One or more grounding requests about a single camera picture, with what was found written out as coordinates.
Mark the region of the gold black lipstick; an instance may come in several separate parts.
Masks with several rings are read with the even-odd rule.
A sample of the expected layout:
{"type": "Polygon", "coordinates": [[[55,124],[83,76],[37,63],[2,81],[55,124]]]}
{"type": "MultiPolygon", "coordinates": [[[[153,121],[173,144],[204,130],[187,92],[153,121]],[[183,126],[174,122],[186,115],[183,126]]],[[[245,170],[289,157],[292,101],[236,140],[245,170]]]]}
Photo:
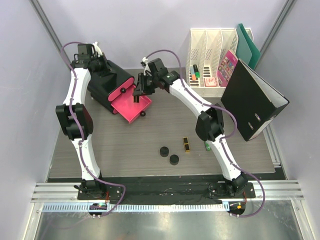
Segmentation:
{"type": "Polygon", "coordinates": [[[133,102],[134,102],[134,103],[139,103],[139,102],[140,102],[139,96],[134,96],[134,97],[133,97],[133,102]]]}
{"type": "Polygon", "coordinates": [[[188,153],[190,151],[189,140],[187,137],[183,137],[182,140],[183,140],[184,151],[188,153]]]}

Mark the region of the black drawer cabinet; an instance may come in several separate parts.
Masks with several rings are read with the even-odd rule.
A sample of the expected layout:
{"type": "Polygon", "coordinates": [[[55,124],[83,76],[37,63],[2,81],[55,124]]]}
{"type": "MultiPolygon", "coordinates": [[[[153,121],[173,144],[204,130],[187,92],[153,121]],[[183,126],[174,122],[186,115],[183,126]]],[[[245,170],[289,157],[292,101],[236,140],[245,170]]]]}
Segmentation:
{"type": "Polygon", "coordinates": [[[108,96],[127,79],[134,76],[111,60],[107,60],[107,63],[111,69],[110,71],[108,71],[107,67],[104,70],[90,71],[91,79],[87,89],[94,100],[112,114],[117,114],[116,110],[112,107],[112,102],[108,101],[108,96]]]}

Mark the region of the green lip balm tube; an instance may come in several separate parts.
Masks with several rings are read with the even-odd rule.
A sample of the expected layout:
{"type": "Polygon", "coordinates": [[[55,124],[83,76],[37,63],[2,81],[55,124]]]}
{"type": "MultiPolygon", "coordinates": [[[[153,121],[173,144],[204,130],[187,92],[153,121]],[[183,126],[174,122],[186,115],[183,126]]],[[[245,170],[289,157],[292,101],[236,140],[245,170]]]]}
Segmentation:
{"type": "Polygon", "coordinates": [[[204,145],[205,145],[206,151],[210,151],[211,150],[211,147],[209,146],[209,144],[207,142],[204,142],[204,145]]]}

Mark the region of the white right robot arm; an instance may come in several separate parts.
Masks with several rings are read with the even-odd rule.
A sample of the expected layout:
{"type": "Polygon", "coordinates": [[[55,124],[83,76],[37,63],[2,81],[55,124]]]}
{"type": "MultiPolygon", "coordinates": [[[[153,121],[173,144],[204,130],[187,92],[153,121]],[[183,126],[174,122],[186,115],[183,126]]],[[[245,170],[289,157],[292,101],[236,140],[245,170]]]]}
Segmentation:
{"type": "Polygon", "coordinates": [[[168,71],[160,58],[149,61],[143,58],[143,72],[138,74],[136,88],[133,90],[133,102],[155,93],[160,88],[179,99],[197,118],[195,132],[206,142],[214,153],[222,170],[226,193],[233,198],[243,193],[247,177],[228,147],[225,131],[223,108],[213,105],[198,95],[176,71],[168,71]]]}

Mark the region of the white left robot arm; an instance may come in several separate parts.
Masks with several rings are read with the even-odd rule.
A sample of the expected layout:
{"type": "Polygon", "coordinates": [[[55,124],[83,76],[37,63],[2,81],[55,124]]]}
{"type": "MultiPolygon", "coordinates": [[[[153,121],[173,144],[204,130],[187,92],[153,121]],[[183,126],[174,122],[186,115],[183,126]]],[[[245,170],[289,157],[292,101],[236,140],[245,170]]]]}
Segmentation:
{"type": "Polygon", "coordinates": [[[61,105],[55,107],[61,130],[72,142],[81,168],[78,190],[81,199],[103,199],[107,186],[96,162],[92,146],[93,120],[85,107],[87,88],[91,80],[90,64],[98,61],[102,52],[91,43],[72,41],[62,46],[61,56],[70,68],[70,85],[61,105]]]}

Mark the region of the pink sticky note pad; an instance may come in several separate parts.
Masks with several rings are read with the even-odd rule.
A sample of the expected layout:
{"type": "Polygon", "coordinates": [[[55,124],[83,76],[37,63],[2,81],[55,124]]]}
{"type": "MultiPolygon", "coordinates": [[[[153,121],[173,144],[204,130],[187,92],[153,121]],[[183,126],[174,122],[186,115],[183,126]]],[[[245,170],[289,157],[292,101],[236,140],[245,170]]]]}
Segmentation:
{"type": "Polygon", "coordinates": [[[215,88],[219,86],[219,83],[217,82],[215,77],[204,77],[204,85],[207,88],[215,88]]]}

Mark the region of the black round compact right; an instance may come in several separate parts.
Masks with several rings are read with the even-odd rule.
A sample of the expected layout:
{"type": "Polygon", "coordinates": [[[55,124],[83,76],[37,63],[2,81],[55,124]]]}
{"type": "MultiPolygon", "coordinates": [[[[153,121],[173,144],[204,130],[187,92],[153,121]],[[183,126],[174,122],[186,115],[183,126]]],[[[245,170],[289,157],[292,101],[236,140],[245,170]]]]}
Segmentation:
{"type": "Polygon", "coordinates": [[[179,156],[176,154],[172,154],[169,158],[169,162],[171,165],[176,166],[179,163],[179,156]]]}

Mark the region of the white mesh file organizer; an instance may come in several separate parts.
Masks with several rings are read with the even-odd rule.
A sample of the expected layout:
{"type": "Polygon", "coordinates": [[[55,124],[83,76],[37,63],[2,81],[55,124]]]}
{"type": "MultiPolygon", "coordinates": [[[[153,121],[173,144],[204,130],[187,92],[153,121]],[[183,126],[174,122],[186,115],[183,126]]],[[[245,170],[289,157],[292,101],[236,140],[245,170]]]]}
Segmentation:
{"type": "Polygon", "coordinates": [[[236,28],[192,28],[189,32],[189,47],[186,59],[186,82],[201,97],[220,98],[224,87],[205,87],[204,78],[216,80],[218,66],[228,50],[236,53],[238,46],[236,28]],[[190,66],[197,65],[200,78],[191,80],[190,66]]]}

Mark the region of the pink sticker booklet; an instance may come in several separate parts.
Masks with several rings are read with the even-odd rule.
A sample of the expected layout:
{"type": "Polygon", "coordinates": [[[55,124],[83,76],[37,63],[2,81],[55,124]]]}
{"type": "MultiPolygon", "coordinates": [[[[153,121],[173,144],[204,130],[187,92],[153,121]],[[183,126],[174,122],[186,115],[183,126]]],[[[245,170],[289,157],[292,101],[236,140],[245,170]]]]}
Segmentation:
{"type": "Polygon", "coordinates": [[[238,63],[238,58],[233,51],[228,50],[222,58],[217,69],[217,80],[220,87],[226,87],[238,63]]]}

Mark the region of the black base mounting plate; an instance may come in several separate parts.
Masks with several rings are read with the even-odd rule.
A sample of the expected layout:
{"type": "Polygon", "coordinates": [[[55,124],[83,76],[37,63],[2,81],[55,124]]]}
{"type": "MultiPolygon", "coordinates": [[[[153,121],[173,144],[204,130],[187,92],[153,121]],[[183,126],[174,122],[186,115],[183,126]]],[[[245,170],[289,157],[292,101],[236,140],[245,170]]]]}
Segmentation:
{"type": "Polygon", "coordinates": [[[107,196],[114,203],[124,194],[124,203],[186,204],[192,201],[255,198],[253,184],[247,182],[243,192],[229,196],[221,175],[108,177],[107,196]]]}

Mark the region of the teal plastic folder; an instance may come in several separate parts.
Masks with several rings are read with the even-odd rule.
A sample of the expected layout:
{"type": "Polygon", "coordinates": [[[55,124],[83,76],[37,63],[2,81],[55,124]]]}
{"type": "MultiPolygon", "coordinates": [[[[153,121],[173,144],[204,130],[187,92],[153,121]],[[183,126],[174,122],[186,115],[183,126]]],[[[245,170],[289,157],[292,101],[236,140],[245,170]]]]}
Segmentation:
{"type": "Polygon", "coordinates": [[[242,23],[239,23],[236,27],[236,33],[238,35],[238,44],[235,54],[238,59],[241,59],[254,70],[261,58],[261,52],[251,40],[242,23]]]}

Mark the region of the black lever arch binder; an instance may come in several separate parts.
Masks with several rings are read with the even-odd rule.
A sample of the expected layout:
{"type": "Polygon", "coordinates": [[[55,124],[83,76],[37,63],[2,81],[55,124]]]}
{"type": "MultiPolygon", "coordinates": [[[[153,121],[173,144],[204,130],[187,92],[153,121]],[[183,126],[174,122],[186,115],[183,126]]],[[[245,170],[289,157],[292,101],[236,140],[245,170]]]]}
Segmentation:
{"type": "Polygon", "coordinates": [[[221,97],[245,141],[256,138],[290,101],[239,59],[221,97]]]}

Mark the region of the aluminium frame rail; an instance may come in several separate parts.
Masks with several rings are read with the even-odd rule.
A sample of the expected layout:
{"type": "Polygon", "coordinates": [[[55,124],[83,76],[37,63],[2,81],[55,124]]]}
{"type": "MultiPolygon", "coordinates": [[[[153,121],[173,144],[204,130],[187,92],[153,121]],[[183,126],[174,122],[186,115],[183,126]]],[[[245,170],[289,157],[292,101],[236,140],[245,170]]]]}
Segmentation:
{"type": "Polygon", "coordinates": [[[38,183],[31,197],[32,203],[43,203],[48,212],[204,212],[228,211],[236,203],[250,201],[303,200],[296,180],[250,181],[243,193],[228,196],[223,184],[209,182],[139,182],[127,183],[121,196],[121,187],[111,186],[103,194],[84,194],[75,183],[38,183]]]}

